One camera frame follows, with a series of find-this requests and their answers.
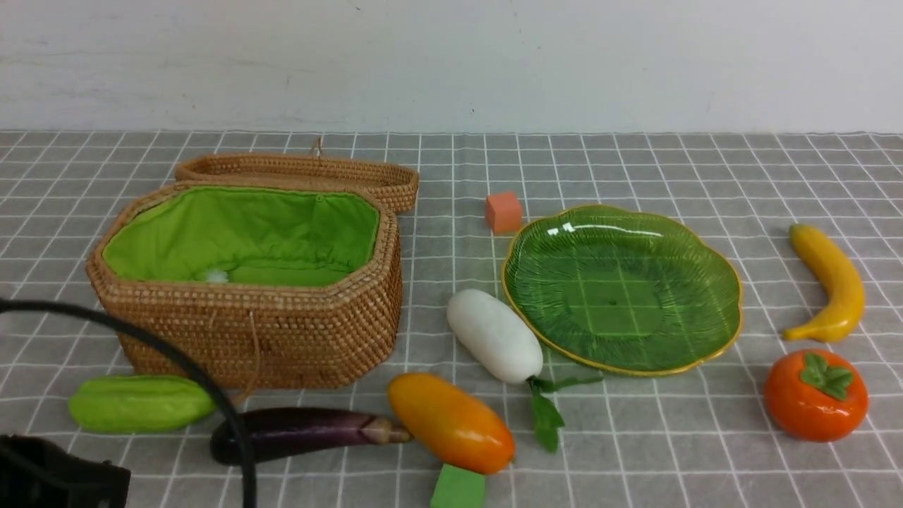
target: green fabric lining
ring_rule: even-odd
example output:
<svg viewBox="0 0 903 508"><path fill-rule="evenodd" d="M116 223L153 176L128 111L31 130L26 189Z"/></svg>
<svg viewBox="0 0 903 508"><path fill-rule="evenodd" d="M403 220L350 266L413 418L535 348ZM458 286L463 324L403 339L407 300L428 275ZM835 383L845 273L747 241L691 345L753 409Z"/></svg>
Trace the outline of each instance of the green fabric lining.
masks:
<svg viewBox="0 0 903 508"><path fill-rule="evenodd" d="M128 280L323 287L370 261L378 228L354 193L204 185L139 214L103 258Z"/></svg>

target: eggplant stem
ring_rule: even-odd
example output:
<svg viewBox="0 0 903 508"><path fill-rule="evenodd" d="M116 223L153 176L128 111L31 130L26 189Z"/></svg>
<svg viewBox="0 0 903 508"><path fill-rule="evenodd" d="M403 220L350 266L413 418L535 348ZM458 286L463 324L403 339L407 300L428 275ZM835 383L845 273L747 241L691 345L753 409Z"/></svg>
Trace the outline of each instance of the eggplant stem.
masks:
<svg viewBox="0 0 903 508"><path fill-rule="evenodd" d="M374 417L361 426L360 434L374 445L401 444L414 439L407 428L383 417Z"/></svg>

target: yellow banana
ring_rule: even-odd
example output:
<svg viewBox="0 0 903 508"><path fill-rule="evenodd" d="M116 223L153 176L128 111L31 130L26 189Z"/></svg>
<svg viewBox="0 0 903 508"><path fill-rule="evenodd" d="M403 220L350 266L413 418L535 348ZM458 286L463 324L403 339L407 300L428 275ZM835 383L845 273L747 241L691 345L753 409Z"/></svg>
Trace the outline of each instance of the yellow banana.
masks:
<svg viewBox="0 0 903 508"><path fill-rule="evenodd" d="M806 224L790 226L790 243L828 294L828 305L811 321L784 331L788 341L834 343L846 337L865 312L865 289L856 267L827 235Z"/></svg>

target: white wall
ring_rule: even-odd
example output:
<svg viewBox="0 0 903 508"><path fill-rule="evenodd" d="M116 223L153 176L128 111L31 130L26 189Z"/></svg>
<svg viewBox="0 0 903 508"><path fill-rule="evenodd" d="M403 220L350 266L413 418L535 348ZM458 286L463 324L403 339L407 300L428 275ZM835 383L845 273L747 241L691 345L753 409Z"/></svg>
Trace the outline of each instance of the white wall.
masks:
<svg viewBox="0 0 903 508"><path fill-rule="evenodd" d="M903 131L899 0L0 0L0 128Z"/></svg>

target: eggplant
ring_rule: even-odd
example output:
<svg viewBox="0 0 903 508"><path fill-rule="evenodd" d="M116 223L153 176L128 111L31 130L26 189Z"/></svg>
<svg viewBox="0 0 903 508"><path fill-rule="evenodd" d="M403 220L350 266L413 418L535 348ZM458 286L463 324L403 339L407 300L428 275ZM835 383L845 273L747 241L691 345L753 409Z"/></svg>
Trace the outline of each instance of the eggplant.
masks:
<svg viewBox="0 0 903 508"><path fill-rule="evenodd" d="M239 414L251 437L256 464L359 445L390 445L414 439L407 428L386 418L328 408L255 409ZM239 466L238 442L227 422L210 435L210 455L224 466Z"/></svg>

